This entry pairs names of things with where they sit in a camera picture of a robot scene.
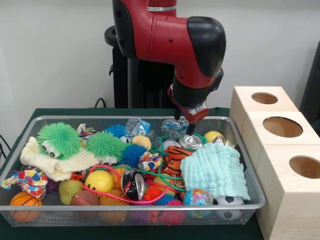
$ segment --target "cream knitted cloth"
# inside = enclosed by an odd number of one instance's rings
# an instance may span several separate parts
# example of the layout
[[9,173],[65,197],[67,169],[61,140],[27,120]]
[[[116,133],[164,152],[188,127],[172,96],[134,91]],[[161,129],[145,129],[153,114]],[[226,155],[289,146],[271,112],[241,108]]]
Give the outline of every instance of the cream knitted cloth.
[[181,161],[181,171],[187,191],[205,189],[216,199],[240,197],[250,200],[240,163],[240,154],[232,147],[207,143]]
[[86,170],[99,164],[93,153],[81,148],[80,152],[67,160],[58,160],[41,154],[34,137],[30,137],[20,156],[22,164],[41,169],[45,175],[54,181],[70,179],[73,172]]

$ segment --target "tiger toy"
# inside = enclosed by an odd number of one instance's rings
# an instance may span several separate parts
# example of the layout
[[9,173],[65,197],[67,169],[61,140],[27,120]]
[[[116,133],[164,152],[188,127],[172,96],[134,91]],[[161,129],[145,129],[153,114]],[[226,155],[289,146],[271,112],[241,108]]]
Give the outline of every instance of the tiger toy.
[[178,146],[169,146],[167,148],[167,153],[168,153],[168,156],[165,157],[164,162],[168,166],[164,170],[164,172],[166,174],[181,176],[181,169],[180,169],[181,160],[190,156],[193,153],[193,151],[189,151]]

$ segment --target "white wall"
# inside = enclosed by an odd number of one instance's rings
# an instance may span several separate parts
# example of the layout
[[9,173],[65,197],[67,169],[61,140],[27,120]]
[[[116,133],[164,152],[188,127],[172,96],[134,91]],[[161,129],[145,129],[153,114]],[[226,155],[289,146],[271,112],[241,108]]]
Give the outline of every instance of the white wall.
[[[300,104],[320,41],[320,1],[179,0],[178,15],[225,28],[225,75],[209,107],[229,107],[236,85],[283,86]],[[0,133],[12,143],[35,108],[89,108],[99,97],[112,107],[111,25],[111,0],[0,0]]]

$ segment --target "orange basketball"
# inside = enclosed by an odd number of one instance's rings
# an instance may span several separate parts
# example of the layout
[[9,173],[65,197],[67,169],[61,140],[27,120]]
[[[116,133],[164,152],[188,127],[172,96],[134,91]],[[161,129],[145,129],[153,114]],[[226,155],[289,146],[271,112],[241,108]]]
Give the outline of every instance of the orange basketball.
[[[22,191],[11,199],[10,206],[42,206],[42,201]],[[30,223],[39,215],[38,211],[10,211],[10,213],[20,223]]]

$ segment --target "blue spiky ball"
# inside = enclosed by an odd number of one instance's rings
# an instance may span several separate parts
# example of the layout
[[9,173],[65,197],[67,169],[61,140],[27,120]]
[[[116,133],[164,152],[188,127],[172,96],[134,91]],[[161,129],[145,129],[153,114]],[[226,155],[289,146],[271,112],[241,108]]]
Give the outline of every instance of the blue spiky ball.
[[78,137],[77,131],[63,122],[52,123],[40,129],[37,136],[37,141],[42,154],[48,154],[48,151],[43,149],[43,143],[49,141],[50,146],[54,149],[53,152],[59,152],[59,160],[66,160],[72,155],[79,152],[81,148],[81,140]]
[[120,124],[109,126],[104,131],[113,134],[113,136],[117,138],[121,138],[126,135],[126,127]]
[[171,194],[165,194],[162,198],[160,198],[158,201],[154,203],[156,206],[165,206],[168,204],[170,201],[174,200],[175,197],[172,196]]
[[129,165],[130,167],[137,169],[140,157],[145,154],[147,149],[143,146],[131,144],[125,148],[122,154],[122,159],[118,164]]

